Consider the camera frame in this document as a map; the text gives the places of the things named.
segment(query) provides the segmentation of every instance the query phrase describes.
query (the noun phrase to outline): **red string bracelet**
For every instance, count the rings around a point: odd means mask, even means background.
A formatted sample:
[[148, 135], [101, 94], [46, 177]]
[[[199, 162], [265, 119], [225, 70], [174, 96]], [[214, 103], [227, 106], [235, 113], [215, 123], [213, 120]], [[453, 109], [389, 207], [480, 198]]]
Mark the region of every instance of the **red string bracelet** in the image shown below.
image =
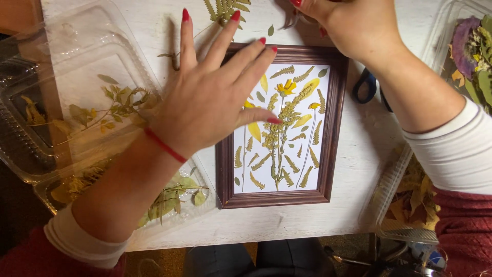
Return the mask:
[[174, 152], [173, 149], [167, 146], [167, 144], [163, 143], [160, 140], [160, 138], [149, 127], [145, 127], [144, 132], [148, 137], [150, 137], [153, 141], [155, 141], [160, 146], [160, 148], [162, 148], [162, 150], [169, 153], [169, 155], [173, 156], [178, 162], [182, 164], [186, 163], [187, 159], [183, 158], [180, 154]]

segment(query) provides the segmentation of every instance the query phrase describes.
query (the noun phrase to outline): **pressed flower artwork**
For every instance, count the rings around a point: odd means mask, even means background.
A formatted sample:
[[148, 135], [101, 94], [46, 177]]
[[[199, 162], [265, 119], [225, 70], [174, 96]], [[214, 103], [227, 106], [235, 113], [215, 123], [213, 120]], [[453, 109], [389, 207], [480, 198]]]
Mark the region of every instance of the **pressed flower artwork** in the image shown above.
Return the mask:
[[271, 110], [283, 123], [234, 132], [234, 193], [316, 190], [329, 72], [327, 65], [269, 67], [243, 108]]

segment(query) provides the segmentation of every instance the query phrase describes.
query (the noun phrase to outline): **picture frame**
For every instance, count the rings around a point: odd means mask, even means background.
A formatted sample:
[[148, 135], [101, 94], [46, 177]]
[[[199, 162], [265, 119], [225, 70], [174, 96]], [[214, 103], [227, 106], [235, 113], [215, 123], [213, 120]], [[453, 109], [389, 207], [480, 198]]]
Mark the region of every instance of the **picture frame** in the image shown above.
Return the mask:
[[[223, 64], [246, 46], [246, 43], [231, 43]], [[235, 193], [233, 133], [215, 146], [216, 191], [222, 208], [301, 205], [330, 201], [348, 61], [349, 59], [334, 47], [277, 45], [277, 56], [273, 65], [328, 65], [330, 69], [327, 75], [328, 87], [320, 87], [327, 90], [327, 94], [316, 189]]]

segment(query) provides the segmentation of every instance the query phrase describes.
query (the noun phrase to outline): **white wooden table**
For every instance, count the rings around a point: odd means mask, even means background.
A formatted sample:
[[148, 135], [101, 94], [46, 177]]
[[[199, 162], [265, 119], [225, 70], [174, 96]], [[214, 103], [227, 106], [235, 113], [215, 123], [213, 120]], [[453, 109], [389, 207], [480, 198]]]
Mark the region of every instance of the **white wooden table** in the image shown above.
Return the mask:
[[[41, 0], [45, 19], [63, 11], [91, 2], [91, 0]], [[125, 17], [142, 48], [155, 75], [165, 85], [168, 78], [167, 58], [157, 58], [161, 53], [171, 53], [168, 47], [172, 38], [179, 40], [182, 9], [186, 7], [193, 18], [197, 34], [211, 21], [201, 0], [113, 0]], [[288, 0], [251, 0], [251, 13], [243, 12], [246, 23], [237, 31], [236, 42], [246, 42], [262, 36], [274, 25], [276, 31], [267, 37], [267, 43], [295, 45], [330, 45], [320, 39], [316, 26], [279, 30], [286, 13], [292, 13]], [[420, 56], [434, 23], [440, 1], [397, 0], [398, 23], [403, 41]], [[172, 20], [177, 32], [170, 31]], [[363, 66], [351, 62], [347, 88], [350, 90]], [[331, 202], [328, 204], [244, 208], [221, 210], [202, 221], [173, 232], [163, 232], [158, 239], [138, 245], [130, 244], [128, 250], [187, 247], [208, 244], [257, 242], [343, 235], [374, 230], [371, 215], [366, 207], [382, 169], [392, 150], [403, 143], [400, 129], [393, 115], [386, 112], [378, 101], [368, 105], [355, 104], [350, 95], [345, 97], [338, 142], [337, 161]], [[212, 183], [215, 183], [214, 148], [199, 152]]]

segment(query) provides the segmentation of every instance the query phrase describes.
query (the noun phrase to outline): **hand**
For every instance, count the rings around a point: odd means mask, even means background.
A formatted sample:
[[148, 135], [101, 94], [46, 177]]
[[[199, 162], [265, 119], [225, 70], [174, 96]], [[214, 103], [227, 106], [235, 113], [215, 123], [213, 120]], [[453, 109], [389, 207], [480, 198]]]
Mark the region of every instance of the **hand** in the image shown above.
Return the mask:
[[198, 63], [193, 47], [193, 23], [188, 11], [183, 10], [178, 83], [166, 96], [152, 129], [185, 158], [216, 144], [242, 125], [255, 121], [281, 123], [268, 110], [243, 109], [254, 86], [273, 62], [276, 47], [263, 51], [266, 39], [261, 38], [220, 67], [238, 28], [239, 16], [240, 11], [232, 15], [204, 61]]
[[366, 66], [389, 53], [406, 50], [397, 27], [394, 0], [290, 0], [316, 19], [345, 56]]

